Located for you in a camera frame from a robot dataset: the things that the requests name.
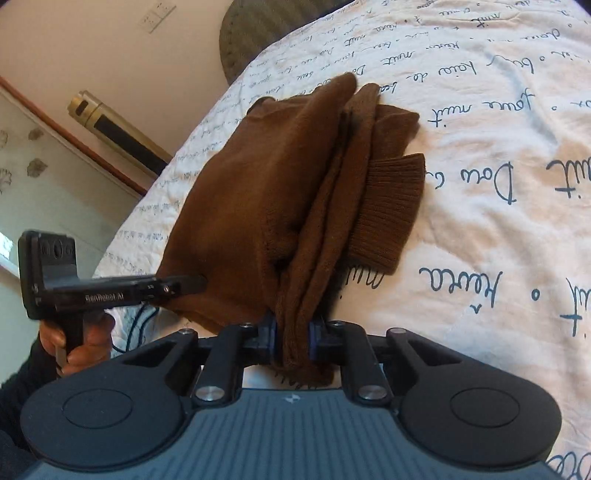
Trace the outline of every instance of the wall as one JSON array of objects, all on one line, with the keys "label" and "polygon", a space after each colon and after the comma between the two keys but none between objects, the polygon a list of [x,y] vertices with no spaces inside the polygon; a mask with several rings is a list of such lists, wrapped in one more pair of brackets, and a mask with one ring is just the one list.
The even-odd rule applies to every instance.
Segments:
[{"label": "wall", "polygon": [[88,90],[174,154],[228,88],[219,28],[231,0],[174,0],[152,32],[155,0],[9,0],[0,8],[0,74],[58,124],[144,187],[152,180],[74,119]]},{"label": "wall", "polygon": [[[79,275],[90,277],[139,196],[51,135],[38,138],[31,118],[0,91],[0,232],[14,244],[26,229],[66,233],[76,239]],[[31,168],[31,160],[46,168]],[[28,356],[38,325],[22,306],[18,280],[0,268],[0,381]]]}]

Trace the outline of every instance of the human hand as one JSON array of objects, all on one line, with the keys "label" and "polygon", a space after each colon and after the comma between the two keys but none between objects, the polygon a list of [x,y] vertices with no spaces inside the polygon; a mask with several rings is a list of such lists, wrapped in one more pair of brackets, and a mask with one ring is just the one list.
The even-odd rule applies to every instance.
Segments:
[{"label": "human hand", "polygon": [[[87,323],[84,344],[70,352],[67,363],[61,368],[60,375],[71,375],[108,360],[113,347],[111,331],[114,327],[115,319],[107,313],[99,320]],[[66,346],[64,332],[53,322],[41,321],[39,337],[43,348],[51,356],[56,355],[56,348],[65,348]]]}]

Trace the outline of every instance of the metal screw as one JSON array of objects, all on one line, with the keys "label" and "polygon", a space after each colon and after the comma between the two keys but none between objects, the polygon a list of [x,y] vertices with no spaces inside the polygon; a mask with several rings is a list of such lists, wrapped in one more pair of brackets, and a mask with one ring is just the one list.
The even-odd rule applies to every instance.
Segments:
[{"label": "metal screw", "polygon": [[364,385],[358,392],[365,400],[381,400],[388,395],[386,389],[380,385]]},{"label": "metal screw", "polygon": [[225,394],[226,392],[224,392],[223,388],[215,387],[214,385],[198,388],[195,392],[195,396],[203,401],[216,401],[222,398]]}]

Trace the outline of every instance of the bed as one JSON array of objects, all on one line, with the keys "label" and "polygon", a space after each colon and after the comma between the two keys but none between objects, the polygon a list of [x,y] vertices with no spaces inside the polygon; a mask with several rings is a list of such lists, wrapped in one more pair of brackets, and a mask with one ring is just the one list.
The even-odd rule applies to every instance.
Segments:
[{"label": "bed", "polygon": [[[407,154],[424,153],[428,172],[396,273],[352,267],[335,318],[378,335],[406,327],[540,384],[563,413],[550,465],[589,478],[591,17],[572,0],[357,0],[287,35],[193,131],[97,275],[156,272],[195,178],[250,105],[345,71],[421,115]],[[114,312],[120,349],[184,325],[137,313]],[[132,321],[143,328],[129,342]],[[264,369],[245,379],[282,380]]]}]

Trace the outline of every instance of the brown sweater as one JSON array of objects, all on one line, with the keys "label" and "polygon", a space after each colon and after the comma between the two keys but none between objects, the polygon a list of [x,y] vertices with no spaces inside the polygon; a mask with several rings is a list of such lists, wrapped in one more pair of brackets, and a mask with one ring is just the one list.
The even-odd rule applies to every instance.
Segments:
[{"label": "brown sweater", "polygon": [[282,369],[322,384],[307,324],[339,259],[393,273],[424,186],[421,154],[402,157],[418,114],[377,105],[346,73],[311,95],[257,100],[203,168],[157,275],[203,274],[207,292],[165,305],[217,331],[266,309],[283,338]]}]

